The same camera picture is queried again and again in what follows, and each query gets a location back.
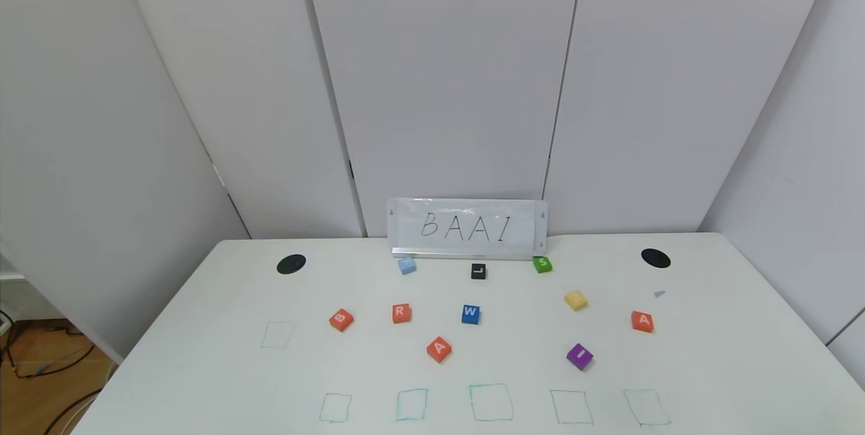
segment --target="letter i block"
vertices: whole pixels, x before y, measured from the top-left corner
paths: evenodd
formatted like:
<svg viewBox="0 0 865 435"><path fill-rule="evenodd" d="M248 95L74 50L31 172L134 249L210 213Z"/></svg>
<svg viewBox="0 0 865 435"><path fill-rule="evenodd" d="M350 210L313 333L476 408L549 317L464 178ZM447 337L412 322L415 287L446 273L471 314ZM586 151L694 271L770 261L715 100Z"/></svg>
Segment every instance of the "letter i block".
<svg viewBox="0 0 865 435"><path fill-rule="evenodd" d="M651 315L643 312L633 311L631 313L631 325L636 330L642 330L650 334L655 330L655 322L652 321Z"/></svg>
<svg viewBox="0 0 865 435"><path fill-rule="evenodd" d="M412 308L408 306L408 303L400 303L399 305L394 305L390 308L391 316L393 316L394 324L401 324L402 322L408 322L412 320Z"/></svg>
<svg viewBox="0 0 865 435"><path fill-rule="evenodd" d="M427 354L432 355L433 359L439 364L451 354L451 350L451 344L441 337L436 337L435 340L430 342L430 345L426 346Z"/></svg>
<svg viewBox="0 0 865 435"><path fill-rule="evenodd" d="M582 344L575 345L565 357L581 371L585 371L586 366L594 359L594 355L589 352L589 349L584 348Z"/></svg>
<svg viewBox="0 0 865 435"><path fill-rule="evenodd" d="M339 309L339 311L333 314L330 318L330 324L340 332L345 330L345 328L354 321L355 316L346 311L346 309Z"/></svg>

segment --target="black round hole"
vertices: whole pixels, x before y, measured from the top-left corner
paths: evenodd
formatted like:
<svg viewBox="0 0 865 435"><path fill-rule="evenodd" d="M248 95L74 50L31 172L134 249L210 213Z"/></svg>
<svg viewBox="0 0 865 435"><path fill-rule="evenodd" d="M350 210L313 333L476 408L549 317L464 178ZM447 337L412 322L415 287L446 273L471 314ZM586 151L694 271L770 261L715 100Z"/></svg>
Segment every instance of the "black round hole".
<svg viewBox="0 0 865 435"><path fill-rule="evenodd" d="M290 275L293 272L303 268L306 265L306 256L303 254L293 254L289 257L283 257L282 261L276 265L276 271L283 275Z"/></svg>
<svg viewBox="0 0 865 435"><path fill-rule="evenodd" d="M657 249L643 249L640 253L643 260L656 268L666 268L670 266L670 257Z"/></svg>

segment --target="red letter block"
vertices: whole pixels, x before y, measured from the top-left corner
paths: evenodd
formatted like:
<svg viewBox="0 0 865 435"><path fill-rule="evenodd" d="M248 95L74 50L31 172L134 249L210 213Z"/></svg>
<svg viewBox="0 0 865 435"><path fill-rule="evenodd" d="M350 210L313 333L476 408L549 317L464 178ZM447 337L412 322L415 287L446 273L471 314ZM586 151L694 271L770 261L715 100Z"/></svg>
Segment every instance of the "red letter block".
<svg viewBox="0 0 865 435"><path fill-rule="evenodd" d="M345 328L354 321L354 315L350 314L346 309L339 309L339 311L333 314L330 318L330 324L340 332L345 330Z"/></svg>
<svg viewBox="0 0 865 435"><path fill-rule="evenodd" d="M651 320L651 315L643 312L634 311L631 313L631 325L636 330L652 333L655 330L655 322Z"/></svg>
<svg viewBox="0 0 865 435"><path fill-rule="evenodd" d="M426 346L426 352L429 355L432 355L436 362L441 364L447 355L451 354L451 344L447 343L447 340L442 339L441 337L436 337L430 345Z"/></svg>
<svg viewBox="0 0 865 435"><path fill-rule="evenodd" d="M400 324L412 320L412 307L408 303L400 303L390 308L390 313L393 316L393 323Z"/></svg>

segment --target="letter b block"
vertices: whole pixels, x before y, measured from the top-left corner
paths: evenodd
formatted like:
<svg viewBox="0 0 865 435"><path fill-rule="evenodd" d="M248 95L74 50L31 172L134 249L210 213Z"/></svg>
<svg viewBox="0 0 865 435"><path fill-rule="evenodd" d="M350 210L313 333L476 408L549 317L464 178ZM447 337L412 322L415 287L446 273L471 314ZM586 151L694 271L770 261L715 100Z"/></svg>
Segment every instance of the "letter b block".
<svg viewBox="0 0 865 435"><path fill-rule="evenodd" d="M330 324L340 332L345 330L345 328L354 321L355 316L346 311L346 309L339 309L339 311L333 314L330 318Z"/></svg>

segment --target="white partition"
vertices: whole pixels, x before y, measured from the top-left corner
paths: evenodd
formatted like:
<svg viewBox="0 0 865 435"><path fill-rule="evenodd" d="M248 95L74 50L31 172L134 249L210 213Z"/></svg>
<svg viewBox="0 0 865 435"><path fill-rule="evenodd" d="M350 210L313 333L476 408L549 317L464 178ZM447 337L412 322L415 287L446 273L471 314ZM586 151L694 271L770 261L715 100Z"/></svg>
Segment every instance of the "white partition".
<svg viewBox="0 0 865 435"><path fill-rule="evenodd" d="M3 256L120 362L247 233L135 0L0 0L0 55Z"/></svg>
<svg viewBox="0 0 865 435"><path fill-rule="evenodd" d="M695 231L814 0L578 0L550 233Z"/></svg>
<svg viewBox="0 0 865 435"><path fill-rule="evenodd" d="M865 4L816 0L701 229L828 342L865 306Z"/></svg>
<svg viewBox="0 0 865 435"><path fill-rule="evenodd" d="M139 4L250 235L361 235L305 0Z"/></svg>
<svg viewBox="0 0 865 435"><path fill-rule="evenodd" d="M313 0L370 236L387 197L540 199L574 0Z"/></svg>
<svg viewBox="0 0 865 435"><path fill-rule="evenodd" d="M858 318L829 344L829 350L859 386L865 389L865 314L859 314Z"/></svg>

